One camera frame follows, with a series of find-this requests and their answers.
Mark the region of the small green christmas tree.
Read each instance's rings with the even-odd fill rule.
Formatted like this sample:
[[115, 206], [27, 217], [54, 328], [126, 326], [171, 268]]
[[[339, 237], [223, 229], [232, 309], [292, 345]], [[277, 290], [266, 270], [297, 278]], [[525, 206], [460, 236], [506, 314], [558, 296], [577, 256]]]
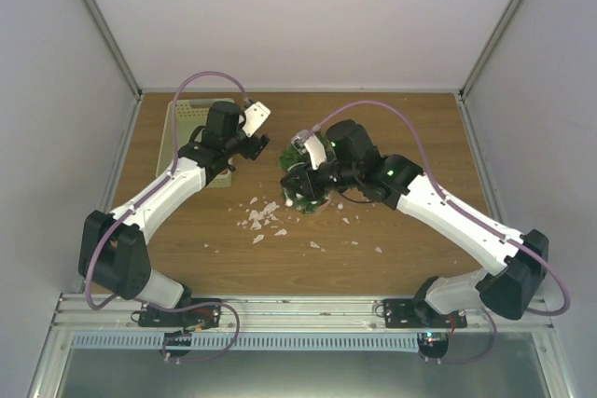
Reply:
[[283, 171], [280, 185], [287, 207], [302, 214], [315, 215], [330, 203], [330, 194], [313, 186], [311, 158], [307, 153], [300, 153], [290, 144], [281, 152], [278, 166]]

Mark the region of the white ball string lights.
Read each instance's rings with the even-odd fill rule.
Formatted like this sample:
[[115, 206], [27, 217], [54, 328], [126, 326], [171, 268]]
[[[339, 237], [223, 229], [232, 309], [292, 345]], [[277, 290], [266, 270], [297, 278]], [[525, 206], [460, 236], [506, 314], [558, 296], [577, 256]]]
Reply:
[[324, 160], [317, 168], [308, 155], [284, 168], [280, 185], [286, 205], [301, 213], [313, 214], [324, 207], [331, 198], [331, 192], [340, 185], [340, 164], [337, 160]]

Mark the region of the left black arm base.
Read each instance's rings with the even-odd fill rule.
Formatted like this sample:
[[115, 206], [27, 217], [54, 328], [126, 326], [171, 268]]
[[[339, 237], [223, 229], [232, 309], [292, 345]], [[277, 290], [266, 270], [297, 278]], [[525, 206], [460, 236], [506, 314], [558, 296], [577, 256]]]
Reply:
[[191, 310], [166, 312], [145, 307], [134, 311], [131, 315], [131, 321], [145, 328], [210, 329], [219, 325], [221, 303], [222, 301], [217, 298], [187, 297], [182, 299], [179, 305], [180, 308], [192, 307]]

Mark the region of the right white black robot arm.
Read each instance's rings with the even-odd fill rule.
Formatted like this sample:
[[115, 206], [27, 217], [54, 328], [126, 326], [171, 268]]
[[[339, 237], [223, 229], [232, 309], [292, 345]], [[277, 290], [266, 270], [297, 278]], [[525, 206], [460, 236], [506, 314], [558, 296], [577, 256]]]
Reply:
[[479, 263], [476, 271], [423, 283], [412, 298], [420, 326], [433, 328], [463, 309], [487, 308], [512, 321], [528, 311], [546, 276], [544, 234], [521, 234], [452, 197], [418, 164], [381, 154], [365, 128], [351, 119], [333, 125], [325, 138], [302, 130], [291, 146], [306, 158], [281, 180], [291, 200], [318, 202], [331, 192], [356, 189], [368, 201], [430, 226]]

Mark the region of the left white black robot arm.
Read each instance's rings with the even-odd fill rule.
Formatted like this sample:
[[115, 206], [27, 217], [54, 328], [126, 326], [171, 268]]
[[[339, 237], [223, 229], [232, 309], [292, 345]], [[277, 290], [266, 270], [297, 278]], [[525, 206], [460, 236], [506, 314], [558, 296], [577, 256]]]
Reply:
[[221, 172], [233, 169], [233, 156], [256, 159], [260, 155], [269, 139], [257, 132], [270, 115], [261, 102], [246, 107], [213, 103], [205, 124], [175, 150], [173, 161], [150, 185], [109, 213], [90, 213], [78, 260], [85, 283], [160, 309], [160, 317], [172, 327], [188, 323], [192, 305], [183, 298], [183, 284], [151, 267], [147, 245], [179, 206]]

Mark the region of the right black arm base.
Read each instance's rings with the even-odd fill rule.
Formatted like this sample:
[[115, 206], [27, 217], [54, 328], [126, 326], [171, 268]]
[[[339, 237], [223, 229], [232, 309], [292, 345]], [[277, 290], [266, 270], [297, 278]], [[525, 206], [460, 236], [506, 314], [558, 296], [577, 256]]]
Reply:
[[439, 314], [424, 302], [413, 298], [385, 298], [373, 305], [373, 313], [383, 318], [391, 329], [463, 329], [467, 328], [465, 315], [458, 311]]

